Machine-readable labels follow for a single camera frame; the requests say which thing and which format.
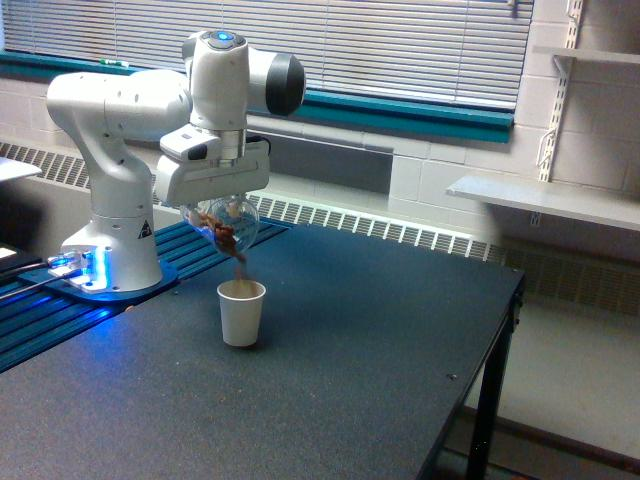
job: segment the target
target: white paper cup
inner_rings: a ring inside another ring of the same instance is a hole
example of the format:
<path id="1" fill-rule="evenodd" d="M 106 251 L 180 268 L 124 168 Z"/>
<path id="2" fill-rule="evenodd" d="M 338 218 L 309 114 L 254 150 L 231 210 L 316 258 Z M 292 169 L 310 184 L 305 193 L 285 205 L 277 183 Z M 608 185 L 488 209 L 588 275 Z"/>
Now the white paper cup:
<path id="1" fill-rule="evenodd" d="M 258 340 L 262 299 L 267 289 L 252 280 L 230 280 L 218 286 L 222 339 L 233 347 L 248 347 Z"/>

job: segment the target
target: window sill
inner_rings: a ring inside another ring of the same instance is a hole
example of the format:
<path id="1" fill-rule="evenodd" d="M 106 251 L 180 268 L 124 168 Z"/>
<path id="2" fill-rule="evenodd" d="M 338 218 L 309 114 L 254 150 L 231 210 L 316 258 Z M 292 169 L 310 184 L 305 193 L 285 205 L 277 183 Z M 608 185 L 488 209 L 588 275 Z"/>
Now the window sill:
<path id="1" fill-rule="evenodd" d="M 87 71 L 130 75 L 144 70 L 102 65 L 86 60 L 0 51 L 0 75 L 52 80 L 64 73 Z M 295 116 L 322 122 L 357 125 L 412 135 L 456 137 L 508 143 L 513 114 L 448 107 L 419 102 L 387 100 L 318 90 L 308 90 Z"/>

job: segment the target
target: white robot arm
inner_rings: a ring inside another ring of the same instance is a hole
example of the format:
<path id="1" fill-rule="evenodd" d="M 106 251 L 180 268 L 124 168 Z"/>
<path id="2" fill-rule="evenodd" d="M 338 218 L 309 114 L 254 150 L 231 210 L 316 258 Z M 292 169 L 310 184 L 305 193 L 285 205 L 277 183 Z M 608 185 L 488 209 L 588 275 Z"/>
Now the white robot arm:
<path id="1" fill-rule="evenodd" d="M 162 137 L 156 194 L 169 205 L 259 190 L 269 145 L 246 142 L 247 108 L 288 115 L 302 102 L 304 69 L 292 56 L 250 48 L 240 35 L 198 32 L 183 46 L 193 110 Z"/>
<path id="2" fill-rule="evenodd" d="M 141 290 L 162 279 L 151 172 L 125 140 L 160 140 L 158 197 L 193 204 L 264 188 L 269 146 L 245 147 L 247 109 L 286 115 L 302 102 L 304 69 L 295 57 L 251 49 L 239 35 L 198 32 L 183 56 L 186 77 L 166 70 L 75 73 L 49 87 L 49 113 L 83 155 L 92 209 L 50 272 L 82 268 L 69 282 L 85 293 Z"/>

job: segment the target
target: window blinds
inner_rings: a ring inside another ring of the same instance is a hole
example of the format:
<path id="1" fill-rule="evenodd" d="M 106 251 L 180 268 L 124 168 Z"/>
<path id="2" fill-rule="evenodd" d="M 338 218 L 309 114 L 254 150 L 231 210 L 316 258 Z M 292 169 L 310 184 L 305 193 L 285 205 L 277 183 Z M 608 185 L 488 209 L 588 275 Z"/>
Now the window blinds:
<path id="1" fill-rule="evenodd" d="M 182 68 L 191 33 L 294 53 L 311 88 L 514 108 L 533 0 L 3 0 L 6 48 Z"/>

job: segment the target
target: power cord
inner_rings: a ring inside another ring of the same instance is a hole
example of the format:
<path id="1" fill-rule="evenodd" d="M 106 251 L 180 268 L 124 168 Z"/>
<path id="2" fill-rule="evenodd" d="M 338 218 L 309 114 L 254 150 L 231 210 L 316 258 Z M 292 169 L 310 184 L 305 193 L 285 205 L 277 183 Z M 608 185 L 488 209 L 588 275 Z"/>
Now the power cord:
<path id="1" fill-rule="evenodd" d="M 65 273 L 64 275 L 60 275 L 59 277 L 51 277 L 51 278 L 47 278 L 46 280 L 39 282 L 39 283 L 34 283 L 33 285 L 29 285 L 28 287 L 25 288 L 21 288 L 20 290 L 14 290 L 13 292 L 9 292 L 5 295 L 2 295 L 0 297 L 0 302 L 4 302 L 5 300 L 8 300 L 10 298 L 13 298 L 17 295 L 20 295 L 22 293 L 25 292 L 29 292 L 31 290 L 36 290 L 40 287 L 42 287 L 43 285 L 47 285 L 48 283 L 53 283 L 57 280 L 66 280 L 68 278 L 73 278 L 73 277 L 78 277 L 82 275 L 82 269 L 78 268 L 76 270 L 71 270 L 69 273 Z"/>
<path id="2" fill-rule="evenodd" d="M 0 282 L 13 278 L 16 275 L 20 275 L 21 273 L 29 272 L 37 268 L 47 268 L 48 266 L 49 264 L 47 262 L 38 262 L 38 263 L 31 263 L 23 267 L 17 267 L 17 268 L 14 268 L 13 270 L 9 270 L 7 272 L 0 274 Z"/>

